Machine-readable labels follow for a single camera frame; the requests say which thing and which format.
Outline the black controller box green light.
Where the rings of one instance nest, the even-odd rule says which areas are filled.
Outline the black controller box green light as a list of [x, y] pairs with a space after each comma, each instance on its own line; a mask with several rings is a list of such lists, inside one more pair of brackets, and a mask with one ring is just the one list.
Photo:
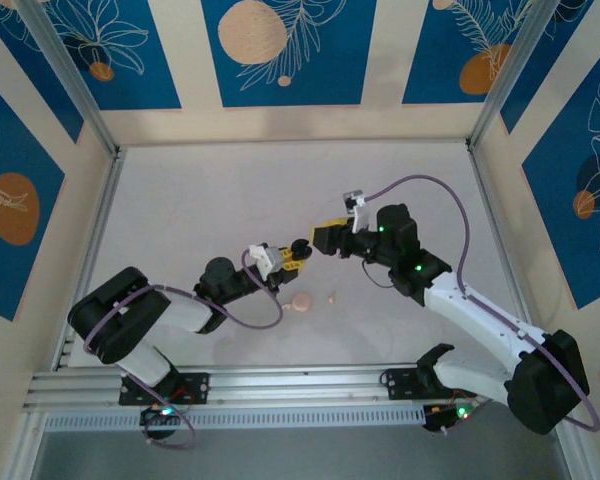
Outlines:
[[432, 433], [447, 434], [468, 420], [475, 408], [476, 406], [469, 402], [424, 405], [424, 428]]
[[174, 435], [181, 420], [173, 407], [150, 406], [140, 412], [139, 426], [147, 442], [160, 442]]

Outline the aluminium side rail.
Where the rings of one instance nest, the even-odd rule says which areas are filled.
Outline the aluminium side rail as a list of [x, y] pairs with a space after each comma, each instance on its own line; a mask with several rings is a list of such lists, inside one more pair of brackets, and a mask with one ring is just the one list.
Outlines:
[[524, 297], [522, 281], [515, 272], [513, 255], [506, 242], [504, 212], [498, 203], [495, 190], [489, 182], [486, 163], [478, 157], [477, 153], [468, 152], [468, 155], [489, 220], [509, 295], [513, 301], [513, 314], [511, 314], [474, 289], [472, 285], [468, 285], [466, 303], [470, 304], [470, 310], [481, 317], [481, 320], [477, 320], [478, 327], [471, 327], [469, 332], [477, 333], [477, 339], [505, 366], [505, 369], [513, 371], [520, 362], [522, 353], [532, 353], [535, 350], [534, 345], [530, 344], [525, 336], [529, 335], [536, 342], [541, 343], [543, 330], [533, 325], [531, 308]]
[[89, 285], [93, 276], [95, 263], [100, 250], [104, 231], [115, 198], [117, 186], [124, 166], [127, 149], [120, 147], [112, 158], [105, 177], [103, 187], [97, 203], [94, 219], [91, 222], [85, 254], [80, 265], [76, 286], [69, 302], [72, 307], [88, 294]]

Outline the aluminium cross rail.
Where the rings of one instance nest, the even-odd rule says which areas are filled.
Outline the aluminium cross rail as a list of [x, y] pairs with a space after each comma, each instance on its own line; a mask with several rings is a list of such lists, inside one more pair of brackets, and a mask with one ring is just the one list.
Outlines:
[[[391, 400], [380, 375], [390, 368], [410, 368], [415, 363], [317, 367], [175, 367], [185, 374], [209, 375], [204, 404], [161, 405], [177, 412], [209, 408], [322, 407], [387, 404], [443, 403], [449, 399]], [[512, 374], [505, 368], [485, 369], [467, 363], [438, 361], [437, 377], [454, 390], [450, 399], [484, 397], [506, 403]], [[24, 400], [28, 412], [60, 412], [104, 408], [147, 408], [119, 404], [122, 377], [117, 367], [61, 368], [33, 375]]]

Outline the aluminium frame post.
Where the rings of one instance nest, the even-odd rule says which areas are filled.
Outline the aluminium frame post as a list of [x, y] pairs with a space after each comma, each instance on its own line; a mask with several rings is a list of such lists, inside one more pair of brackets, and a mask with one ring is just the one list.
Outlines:
[[37, 0], [13, 0], [13, 3], [72, 103], [91, 127], [101, 146], [112, 159], [116, 159], [119, 145], [107, 127], [94, 97], [43, 7]]
[[477, 120], [466, 138], [469, 153], [474, 154], [477, 151], [524, 70], [559, 3], [560, 0], [534, 0], [532, 2], [529, 15], [522, 23], [509, 54], [486, 96]]

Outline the aluminium lower frame bar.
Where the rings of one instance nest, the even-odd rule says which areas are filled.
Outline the aluminium lower frame bar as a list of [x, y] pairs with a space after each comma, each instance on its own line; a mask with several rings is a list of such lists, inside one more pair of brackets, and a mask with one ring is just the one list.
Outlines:
[[19, 416], [14, 444], [0, 480], [31, 480], [47, 418], [47, 413], [40, 412], [25, 412]]
[[600, 458], [593, 433], [562, 420], [554, 428], [571, 480], [600, 480]]

